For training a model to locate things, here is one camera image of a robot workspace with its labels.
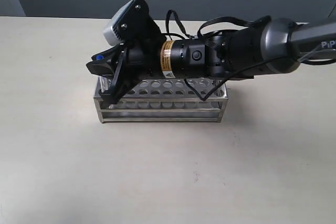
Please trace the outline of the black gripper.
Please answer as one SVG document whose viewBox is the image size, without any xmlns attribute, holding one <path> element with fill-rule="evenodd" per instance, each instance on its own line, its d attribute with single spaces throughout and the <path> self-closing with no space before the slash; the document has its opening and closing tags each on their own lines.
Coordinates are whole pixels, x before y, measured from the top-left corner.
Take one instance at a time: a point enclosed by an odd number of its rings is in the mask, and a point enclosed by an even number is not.
<svg viewBox="0 0 336 224">
<path fill-rule="evenodd" d="M 106 97 L 116 104 L 141 80 L 207 77 L 208 53 L 199 39 L 137 39 L 124 51 L 116 45 L 93 55 L 86 67 L 93 75 L 113 76 Z"/>
</svg>

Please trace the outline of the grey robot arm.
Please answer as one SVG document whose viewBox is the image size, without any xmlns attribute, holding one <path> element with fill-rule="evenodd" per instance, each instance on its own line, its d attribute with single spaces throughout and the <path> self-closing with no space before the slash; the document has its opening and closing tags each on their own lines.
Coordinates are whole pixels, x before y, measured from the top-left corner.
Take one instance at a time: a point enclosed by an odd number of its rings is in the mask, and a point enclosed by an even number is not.
<svg viewBox="0 0 336 224">
<path fill-rule="evenodd" d="M 301 64 L 335 63 L 335 19 L 297 24 L 261 19 L 241 30 L 224 29 L 195 38 L 167 40 L 158 29 L 98 53 L 87 63 L 91 74 L 111 80 L 102 98 L 116 104 L 143 80 L 208 78 L 228 80 L 295 71 Z"/>
</svg>

